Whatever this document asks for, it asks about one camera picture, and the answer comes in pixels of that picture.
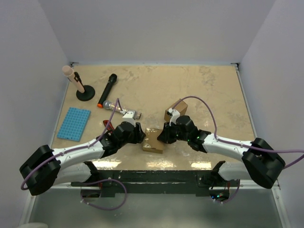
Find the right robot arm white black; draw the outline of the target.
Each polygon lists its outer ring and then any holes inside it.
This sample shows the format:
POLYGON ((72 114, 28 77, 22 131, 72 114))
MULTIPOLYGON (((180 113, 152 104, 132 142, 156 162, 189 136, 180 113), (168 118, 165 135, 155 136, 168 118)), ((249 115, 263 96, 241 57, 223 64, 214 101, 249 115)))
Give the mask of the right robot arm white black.
POLYGON ((230 180, 244 179, 270 189, 285 167, 285 161, 265 140, 256 138, 254 141, 237 141, 218 137, 198 129, 187 115, 178 117, 175 122, 164 123, 157 139, 166 144, 185 141, 195 151, 216 153, 238 160, 238 163, 224 162, 216 166, 218 171, 212 174, 211 180, 218 187, 230 180))

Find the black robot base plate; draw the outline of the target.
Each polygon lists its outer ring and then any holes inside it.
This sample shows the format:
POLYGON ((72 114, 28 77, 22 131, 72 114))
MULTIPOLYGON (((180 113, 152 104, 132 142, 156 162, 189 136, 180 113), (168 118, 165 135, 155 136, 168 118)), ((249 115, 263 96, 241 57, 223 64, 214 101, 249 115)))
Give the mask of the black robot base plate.
POLYGON ((101 191, 102 197, 113 197, 124 193, 120 181, 129 194, 194 194, 209 196, 209 188, 225 187, 227 182, 211 170, 202 171, 128 171, 99 170, 99 174, 85 183, 73 182, 71 186, 89 188, 86 183, 107 181, 91 187, 101 191))

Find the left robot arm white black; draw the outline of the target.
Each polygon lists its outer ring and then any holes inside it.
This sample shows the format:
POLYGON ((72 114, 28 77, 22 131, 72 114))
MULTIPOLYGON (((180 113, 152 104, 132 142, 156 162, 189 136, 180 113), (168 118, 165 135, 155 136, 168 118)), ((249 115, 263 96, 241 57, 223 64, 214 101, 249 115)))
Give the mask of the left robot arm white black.
POLYGON ((105 129, 95 139, 77 146, 51 149, 42 145, 21 165, 21 190, 40 195, 55 185, 59 174, 74 165, 117 153, 128 143, 142 143, 146 134, 139 122, 121 122, 114 130, 105 129))

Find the small cardboard box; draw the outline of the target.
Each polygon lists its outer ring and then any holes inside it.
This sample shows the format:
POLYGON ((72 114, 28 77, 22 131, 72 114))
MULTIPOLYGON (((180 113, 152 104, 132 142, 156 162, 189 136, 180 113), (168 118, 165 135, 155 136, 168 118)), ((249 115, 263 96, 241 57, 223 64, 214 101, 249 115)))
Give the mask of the small cardboard box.
POLYGON ((169 122, 170 121, 171 116, 168 114, 168 111, 169 111, 170 108, 177 110, 180 113, 180 116, 183 116, 183 115, 186 114, 186 111, 187 111, 187 108, 188 108, 187 103, 185 103, 184 101, 180 101, 176 105, 177 102, 173 103, 171 106, 169 106, 165 110, 165 113, 164 113, 164 120, 165 120, 165 122, 169 122))

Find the taped cardboard box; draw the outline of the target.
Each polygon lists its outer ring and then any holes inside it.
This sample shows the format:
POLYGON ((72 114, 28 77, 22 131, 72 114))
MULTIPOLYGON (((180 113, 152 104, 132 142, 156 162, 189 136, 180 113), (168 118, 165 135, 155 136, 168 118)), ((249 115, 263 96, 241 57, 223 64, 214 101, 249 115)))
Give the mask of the taped cardboard box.
POLYGON ((157 139, 161 132, 161 129, 146 127, 145 138, 142 142, 144 152, 163 154, 164 143, 157 139))

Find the red black utility knife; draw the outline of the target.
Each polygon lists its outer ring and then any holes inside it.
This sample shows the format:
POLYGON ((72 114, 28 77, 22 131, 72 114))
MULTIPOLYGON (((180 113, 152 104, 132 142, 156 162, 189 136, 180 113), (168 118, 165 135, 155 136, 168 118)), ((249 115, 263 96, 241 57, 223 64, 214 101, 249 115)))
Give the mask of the red black utility knife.
POLYGON ((114 127, 109 120, 103 120, 103 124, 108 131, 113 131, 114 127))

